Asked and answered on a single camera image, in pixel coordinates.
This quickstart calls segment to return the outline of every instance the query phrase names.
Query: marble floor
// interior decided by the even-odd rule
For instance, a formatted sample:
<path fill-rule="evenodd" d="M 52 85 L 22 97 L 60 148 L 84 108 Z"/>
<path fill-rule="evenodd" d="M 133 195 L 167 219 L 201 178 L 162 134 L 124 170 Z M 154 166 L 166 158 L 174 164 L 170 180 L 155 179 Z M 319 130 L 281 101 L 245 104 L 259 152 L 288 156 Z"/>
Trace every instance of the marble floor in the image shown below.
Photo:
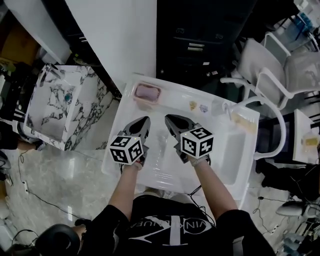
<path fill-rule="evenodd" d="M 13 180 L 13 186 L 6 186 L 12 233 L 31 229 L 41 234 L 57 223 L 72 226 L 76 220 L 74 216 L 25 192 L 18 167 L 18 157 L 23 152 L 18 150 L 4 150 L 4 152 L 11 162 L 9 174 Z M 107 205 L 118 181 L 116 177 L 102 173 L 103 157 L 104 150 L 61 151 L 48 145 L 42 151 L 32 150 L 23 155 L 24 161 L 20 163 L 21 179 L 27 182 L 28 189 L 32 193 L 43 200 L 81 218 L 93 219 Z M 251 172 L 250 185 L 242 208 L 250 213 L 259 231 L 277 251 L 283 232 L 296 228 L 301 220 L 297 217 L 288 219 L 277 215 L 275 210 L 282 203 L 263 200 L 259 209 L 264 226 L 272 230 L 276 225 L 280 225 L 275 234 L 266 231 L 259 213 L 253 214 L 259 204 L 258 197 L 286 201 L 288 193 L 262 188 L 262 179 L 262 174 Z M 207 212 L 210 211 L 204 198 L 195 196 L 195 200 L 199 205 L 205 205 Z M 19 241 L 24 244 L 31 243 L 34 238 L 35 235 L 28 232 L 22 232 L 18 236 Z"/>

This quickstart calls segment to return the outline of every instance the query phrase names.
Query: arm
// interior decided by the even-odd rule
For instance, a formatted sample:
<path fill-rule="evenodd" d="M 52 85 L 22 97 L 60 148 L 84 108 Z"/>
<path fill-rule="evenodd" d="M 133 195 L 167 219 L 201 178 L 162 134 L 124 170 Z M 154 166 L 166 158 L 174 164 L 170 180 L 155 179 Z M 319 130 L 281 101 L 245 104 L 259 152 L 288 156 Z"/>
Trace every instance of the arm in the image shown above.
<path fill-rule="evenodd" d="M 225 212 L 238 209 L 235 200 L 207 161 L 201 161 L 194 169 L 216 220 Z"/>
<path fill-rule="evenodd" d="M 138 170 L 134 164 L 124 166 L 109 204 L 87 227 L 80 255 L 111 255 L 116 250 L 130 224 Z"/>
<path fill-rule="evenodd" d="M 108 205 L 120 210 L 130 221 L 135 196 L 138 167 L 126 165 Z"/>
<path fill-rule="evenodd" d="M 257 230 L 250 215 L 237 210 L 235 200 L 220 181 L 207 161 L 199 162 L 195 172 L 200 180 L 205 198 L 209 204 L 216 227 L 220 234 L 229 240 L 233 252 L 243 252 L 240 255 L 256 255 L 258 245 L 261 256 L 275 256 L 272 247 Z"/>

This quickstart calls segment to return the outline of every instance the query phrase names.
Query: chair backrest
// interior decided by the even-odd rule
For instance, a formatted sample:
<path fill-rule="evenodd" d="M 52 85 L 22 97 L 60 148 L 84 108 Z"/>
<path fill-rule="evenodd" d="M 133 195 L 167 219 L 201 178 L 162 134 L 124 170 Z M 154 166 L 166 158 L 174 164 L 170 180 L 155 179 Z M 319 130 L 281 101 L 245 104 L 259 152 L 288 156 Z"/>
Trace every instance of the chair backrest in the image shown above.
<path fill-rule="evenodd" d="M 291 54 L 271 32 L 265 34 L 264 47 L 280 62 L 282 67 L 285 66 L 287 58 Z"/>
<path fill-rule="evenodd" d="M 287 58 L 284 70 L 288 92 L 320 91 L 320 52 L 293 54 Z"/>
<path fill-rule="evenodd" d="M 275 56 L 262 44 L 253 39 L 248 39 L 242 51 L 238 72 L 254 86 L 258 86 L 260 92 L 275 105 L 283 98 L 283 93 L 268 77 L 262 77 L 259 85 L 258 76 L 262 68 L 269 69 L 279 82 L 286 87 L 284 69 Z"/>

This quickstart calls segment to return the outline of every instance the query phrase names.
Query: wall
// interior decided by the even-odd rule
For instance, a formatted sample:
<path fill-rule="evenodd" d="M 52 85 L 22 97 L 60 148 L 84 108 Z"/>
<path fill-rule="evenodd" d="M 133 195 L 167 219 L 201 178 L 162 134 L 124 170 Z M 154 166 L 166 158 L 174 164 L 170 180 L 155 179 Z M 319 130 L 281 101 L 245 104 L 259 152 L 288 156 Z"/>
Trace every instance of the wall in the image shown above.
<path fill-rule="evenodd" d="M 302 10 L 311 20 L 313 27 L 320 25 L 320 3 L 318 0 L 307 0 L 308 5 Z"/>
<path fill-rule="evenodd" d="M 156 77 L 157 0 L 66 0 L 120 92 L 132 73 Z"/>
<path fill-rule="evenodd" d="M 28 33 L 60 64 L 66 63 L 70 49 L 41 0 L 4 0 Z"/>

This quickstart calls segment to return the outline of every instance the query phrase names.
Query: soap bar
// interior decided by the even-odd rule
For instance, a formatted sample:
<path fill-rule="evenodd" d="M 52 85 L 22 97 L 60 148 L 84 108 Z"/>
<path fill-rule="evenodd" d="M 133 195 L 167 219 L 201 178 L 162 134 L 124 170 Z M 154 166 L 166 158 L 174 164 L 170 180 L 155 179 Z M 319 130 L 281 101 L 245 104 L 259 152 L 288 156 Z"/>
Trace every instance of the soap bar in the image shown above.
<path fill-rule="evenodd" d="M 306 146 L 317 146 L 318 145 L 318 138 L 307 138 L 305 140 Z"/>
<path fill-rule="evenodd" d="M 152 84 L 140 83 L 136 87 L 134 96 L 137 100 L 143 100 L 151 104 L 158 102 L 161 89 Z"/>
<path fill-rule="evenodd" d="M 257 125 L 254 122 L 250 122 L 237 113 L 231 113 L 231 119 L 251 134 L 254 134 L 257 131 Z"/>

